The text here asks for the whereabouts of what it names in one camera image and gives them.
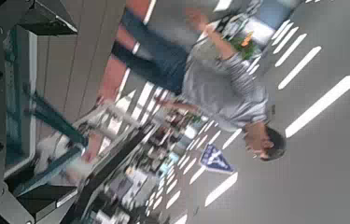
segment man's hand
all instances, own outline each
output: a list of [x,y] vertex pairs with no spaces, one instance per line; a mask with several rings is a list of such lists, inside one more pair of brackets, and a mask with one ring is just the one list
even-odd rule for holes
[[161,100],[159,97],[154,97],[154,100],[155,102],[158,104],[158,105],[161,105],[161,106],[170,106],[171,105],[171,102],[167,101],[167,100]]
[[192,26],[195,27],[195,29],[201,32],[206,29],[209,20],[207,19],[207,16],[202,14],[200,10],[195,8],[188,8],[186,9],[186,14],[189,16],[189,22],[192,24]]

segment ceiling light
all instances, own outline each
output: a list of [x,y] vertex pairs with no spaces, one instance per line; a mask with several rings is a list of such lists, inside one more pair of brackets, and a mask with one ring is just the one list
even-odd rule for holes
[[186,157],[186,159],[183,161],[183,163],[181,163],[180,165],[180,170],[183,169],[184,165],[186,165],[186,163],[189,161],[189,156]]
[[194,144],[192,145],[192,147],[189,150],[192,150],[195,147],[195,145],[198,144],[199,140],[200,140],[200,138],[197,138],[197,140],[194,142]]
[[301,70],[303,67],[306,66],[315,56],[316,54],[321,50],[322,48],[316,47],[311,49],[307,55],[294,67],[293,70],[283,79],[283,81],[279,84],[277,89],[282,90]]
[[175,185],[177,184],[177,180],[175,180],[171,186],[169,186],[168,190],[166,190],[166,194],[170,193],[172,191],[172,189],[175,187]]
[[155,192],[151,194],[150,200],[154,200],[154,197],[155,197]]
[[258,56],[258,58],[256,58],[252,64],[250,64],[250,66],[247,68],[246,72],[250,72],[254,66],[256,66],[256,64],[259,62],[259,60],[261,59],[261,56]]
[[272,40],[276,39],[280,35],[280,33],[282,33],[282,31],[285,29],[285,27],[288,25],[289,22],[290,22],[290,20],[284,21],[282,23],[282,25],[279,27],[279,29],[276,31],[276,33],[274,33]]
[[213,190],[206,198],[204,206],[208,206],[215,199],[217,199],[221,194],[223,194],[227,189],[236,183],[238,180],[238,173],[235,173],[228,177],[223,183],[221,183],[215,190]]
[[195,158],[194,160],[192,160],[190,163],[189,163],[189,165],[186,167],[186,169],[184,170],[184,172],[183,172],[183,175],[185,175],[188,171],[189,171],[189,169],[191,169],[191,167],[195,164],[195,162],[197,161],[197,159]]
[[309,107],[301,116],[286,128],[286,137],[289,138],[318,114],[325,110],[344,93],[350,90],[350,76],[344,77],[337,85]]
[[204,131],[207,132],[210,129],[210,127],[212,127],[212,124],[214,122],[215,122],[214,120],[210,121],[209,125],[207,125],[207,127],[204,129]]
[[215,10],[213,11],[223,11],[230,7],[232,0],[219,0]]
[[198,177],[200,177],[201,174],[203,174],[203,172],[206,170],[206,168],[203,166],[201,167],[191,178],[191,180],[189,181],[189,184],[191,185],[192,183],[195,182],[195,180],[198,179]]
[[225,149],[226,147],[228,147],[230,145],[230,143],[232,143],[232,141],[242,132],[242,129],[238,129],[236,130],[235,133],[233,133],[231,135],[231,137],[227,140],[227,142],[224,143],[223,149]]
[[175,224],[186,224],[187,223],[187,214],[182,216]]
[[192,140],[191,143],[189,143],[189,146],[187,147],[187,150],[189,150],[192,147],[192,144],[194,144],[195,140]]
[[162,202],[162,196],[160,196],[160,198],[154,203],[154,207],[152,207],[152,209],[153,210],[156,209],[161,202]]
[[279,42],[282,40],[283,36],[285,36],[285,34],[287,34],[288,30],[290,30],[291,26],[293,26],[294,22],[288,24],[285,29],[283,30],[282,33],[280,33],[280,36],[278,36],[274,42],[273,42],[273,46],[279,44]]
[[302,40],[306,37],[306,34],[300,35],[294,43],[286,50],[286,52],[280,57],[280,59],[277,61],[277,63],[274,65],[275,67],[280,66],[287,58],[290,56],[290,54],[296,49],[296,47],[302,42]]
[[253,70],[251,70],[251,72],[249,73],[249,75],[253,75],[257,69],[259,68],[259,64],[257,64],[256,66],[254,66]]
[[201,134],[203,132],[203,130],[207,127],[207,123],[200,129],[200,131],[198,132],[198,134]]
[[206,136],[202,139],[202,141],[198,144],[197,148],[200,147],[200,146],[204,143],[204,141],[206,141],[206,139],[207,139],[207,135],[206,135]]
[[[145,87],[142,90],[142,93],[140,94],[139,99],[137,100],[138,105],[144,106],[146,104],[148,96],[150,95],[153,87],[154,85],[151,84],[150,82],[146,83]],[[139,119],[139,116],[141,113],[142,113],[142,109],[137,106],[132,112],[132,118]]]
[[168,204],[166,204],[166,209],[170,208],[172,204],[174,204],[179,197],[180,197],[180,191],[178,191],[174,196],[172,196],[171,199],[169,199]]
[[161,189],[163,185],[165,184],[165,178],[163,178],[160,182],[160,185],[158,186],[158,189]]
[[212,144],[216,141],[216,139],[221,135],[221,131],[218,131],[215,136],[213,136],[212,139],[210,139],[209,143],[208,144]]
[[179,165],[181,162],[183,162],[183,160],[186,158],[186,155],[184,155],[181,159],[180,159],[180,161],[178,161],[178,163],[177,163],[177,165]]
[[175,169],[172,169],[171,171],[169,171],[168,176],[166,178],[169,178],[169,176],[171,176],[174,172],[175,172]]
[[155,196],[155,198],[160,197],[162,193],[163,193],[163,189],[160,189],[160,191],[158,191],[157,196]]
[[288,32],[286,37],[283,39],[283,41],[280,43],[280,45],[274,50],[273,54],[279,53],[280,50],[285,46],[285,44],[290,40],[290,38],[298,31],[299,27],[295,27]]
[[171,182],[172,182],[172,180],[174,180],[174,178],[175,178],[175,176],[172,175],[171,178],[170,178],[170,179],[168,180],[168,182],[166,183],[166,185],[167,185],[167,186],[170,185]]

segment short dark hair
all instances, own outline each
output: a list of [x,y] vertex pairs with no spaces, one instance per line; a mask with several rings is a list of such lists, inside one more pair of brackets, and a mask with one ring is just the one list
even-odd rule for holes
[[266,126],[265,130],[271,142],[273,142],[273,147],[266,151],[268,158],[261,158],[261,160],[273,161],[281,158],[286,152],[286,138],[269,126]]

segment fluorescent light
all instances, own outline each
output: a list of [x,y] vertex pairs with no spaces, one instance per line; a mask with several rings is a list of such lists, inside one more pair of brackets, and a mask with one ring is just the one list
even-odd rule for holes
[[210,129],[210,127],[212,127],[212,124],[214,122],[215,122],[214,120],[210,121],[209,125],[207,125],[207,127],[204,129],[204,131],[207,132]]
[[231,135],[231,137],[227,140],[227,142],[224,143],[223,150],[224,150],[226,147],[228,147],[228,146],[232,143],[232,141],[233,141],[241,132],[242,132],[242,129],[236,130],[236,132],[233,133],[233,134]]
[[206,141],[206,139],[207,139],[207,135],[206,135],[206,136],[202,139],[202,141],[198,144],[197,148],[200,147],[200,146],[204,143],[204,141]]
[[187,150],[189,150],[192,147],[192,144],[194,144],[195,140],[192,140],[191,143],[189,143],[189,145],[187,146]]
[[192,147],[189,148],[189,150],[192,150],[192,149],[195,147],[195,145],[198,144],[199,140],[200,140],[200,138],[197,138],[197,140],[194,142],[194,144],[192,145]]
[[227,189],[236,183],[238,180],[238,173],[235,173],[228,177],[223,183],[221,183],[215,190],[213,190],[206,198],[204,206],[208,206],[215,199],[217,199],[221,194],[223,194]]
[[280,66],[287,58],[290,56],[290,54],[296,49],[296,47],[302,42],[302,40],[306,37],[306,34],[300,35],[294,43],[286,50],[286,52],[280,57],[280,59],[277,61],[277,63],[274,65],[275,67]]
[[289,22],[290,22],[290,20],[284,21],[282,23],[282,25],[279,27],[279,29],[276,31],[276,33],[274,33],[272,40],[276,39],[280,35],[280,33],[282,33],[282,31],[285,29],[285,27],[288,25]]
[[194,183],[195,180],[197,180],[198,177],[200,177],[200,176],[203,174],[203,172],[204,172],[205,170],[206,170],[206,168],[205,168],[204,166],[201,167],[201,168],[195,173],[195,175],[192,176],[191,180],[189,181],[189,184],[191,185],[192,183]]
[[130,68],[127,68],[127,69],[125,70],[125,74],[124,74],[124,77],[122,78],[121,84],[119,85],[119,92],[117,93],[116,101],[118,101],[119,98],[121,98],[121,93],[122,93],[122,91],[124,90],[126,81],[128,80],[128,76],[129,76],[130,73],[131,73],[131,69],[130,69]]
[[291,70],[285,79],[283,79],[277,89],[282,90],[302,70],[302,68],[316,56],[321,49],[322,48],[320,46],[311,49],[311,51],[305,55],[305,57],[293,68],[293,70]]
[[174,204],[179,197],[180,197],[180,191],[178,191],[174,196],[172,196],[171,199],[169,199],[168,204],[166,204],[166,209],[170,208],[172,204]]
[[184,155],[181,159],[180,159],[180,161],[178,161],[178,163],[177,163],[177,165],[179,165],[181,162],[183,162],[183,160],[186,158],[186,155]]
[[208,144],[212,144],[216,141],[216,139],[221,135],[221,131],[218,131],[215,136],[213,136],[212,139],[210,139],[209,143]]
[[[161,97],[161,100],[164,100],[164,99],[166,98],[166,95],[167,95],[167,94],[168,94],[168,91],[164,91],[164,92],[163,92],[163,95],[162,95],[162,97]],[[155,109],[154,109],[153,114],[156,114],[160,108],[161,108],[160,105],[155,106]]]
[[325,110],[334,101],[340,98],[344,93],[350,90],[350,76],[344,77],[337,85],[323,95],[318,101],[316,101],[311,107],[309,107],[301,116],[299,116],[294,122],[292,122],[286,128],[286,137],[289,138],[309,121],[314,119],[323,110]]
[[143,21],[144,24],[147,24],[149,19],[151,18],[152,11],[154,9],[155,4],[157,3],[157,0],[151,0],[150,4],[148,6],[147,14],[145,16],[145,20]]
[[175,224],[186,224],[187,223],[187,214],[182,216]]
[[161,194],[163,193],[163,189],[160,189],[157,193],[157,196],[155,196],[155,198],[158,198],[161,196]]
[[279,51],[282,50],[282,48],[285,46],[288,40],[290,40],[290,38],[294,36],[294,34],[298,31],[298,29],[299,29],[298,26],[291,29],[290,32],[288,32],[288,34],[286,35],[286,37],[283,39],[283,41],[280,42],[280,45],[274,50],[273,54],[279,53]]
[[198,132],[198,134],[201,134],[203,132],[203,130],[207,127],[207,123],[201,128],[201,130]]
[[152,207],[152,209],[153,210],[156,209],[161,202],[162,202],[162,196],[160,196],[160,198],[154,203],[154,206]]
[[169,186],[168,190],[166,190],[166,194],[170,193],[172,191],[172,189],[175,187],[175,185],[177,184],[177,180],[175,180],[171,186]]
[[[128,94],[128,96],[121,98],[116,102],[116,107],[122,111],[127,111],[129,106],[131,105],[131,100],[134,97],[136,91],[132,91]],[[119,128],[121,127],[122,119],[111,119],[110,124],[108,125],[108,129],[111,130],[112,133],[117,134],[119,132]]]
[[[146,83],[145,87],[142,90],[142,93],[139,97],[139,99],[137,100],[137,103],[140,106],[145,106],[146,101],[148,99],[148,96],[150,95],[151,91],[152,91],[153,85],[149,82]],[[134,119],[139,119],[140,114],[142,113],[142,108],[139,108],[139,106],[137,106],[134,111],[132,112],[132,118]]]
[[259,64],[257,64],[256,66],[254,66],[253,70],[251,70],[251,72],[249,73],[249,75],[253,75],[257,69],[259,68]]
[[186,159],[183,161],[183,163],[181,163],[179,169],[183,169],[184,165],[186,165],[186,163],[189,161],[189,156],[186,157]]
[[283,30],[282,33],[280,33],[280,36],[278,36],[274,42],[273,42],[273,46],[279,44],[279,42],[282,40],[283,36],[285,36],[285,34],[287,34],[288,30],[291,28],[291,26],[293,26],[294,22],[288,24],[285,29]]
[[219,0],[215,10],[213,11],[223,11],[230,7],[232,0]]
[[171,178],[169,178],[169,180],[166,183],[166,185],[169,185],[172,182],[172,180],[174,180],[174,178],[175,178],[175,175],[172,175]]
[[183,175],[185,175],[188,171],[189,171],[189,169],[191,169],[191,167],[195,164],[195,162],[197,161],[197,159],[195,158],[194,160],[192,160],[190,163],[189,163],[189,165],[186,167],[186,169],[184,170],[184,172],[183,172]]
[[168,173],[168,178],[169,178],[169,176],[171,176],[174,172],[175,172],[175,169],[172,169],[172,170]]
[[154,200],[154,197],[155,197],[155,192],[151,194],[150,200]]
[[246,72],[250,72],[254,66],[259,62],[259,60],[261,59],[261,56],[258,56],[253,62],[252,64],[250,64],[250,66],[247,68]]
[[158,189],[161,189],[163,187],[163,185],[165,184],[165,178],[163,178],[160,182],[160,186],[158,187]]

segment man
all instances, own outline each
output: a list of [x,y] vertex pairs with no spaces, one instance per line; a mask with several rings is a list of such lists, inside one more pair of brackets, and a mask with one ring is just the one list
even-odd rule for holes
[[204,14],[194,9],[189,9],[187,14],[190,23],[198,31],[206,31],[220,52],[221,63],[217,66],[195,59],[178,45],[149,30],[128,8],[121,23],[152,59],[133,55],[119,42],[114,44],[112,53],[138,76],[181,95],[189,103],[157,100],[158,104],[202,112],[225,131],[242,128],[246,148],[256,157],[263,161],[281,157],[285,153],[285,139],[265,124],[268,94],[246,72],[250,63],[207,26],[208,19]]

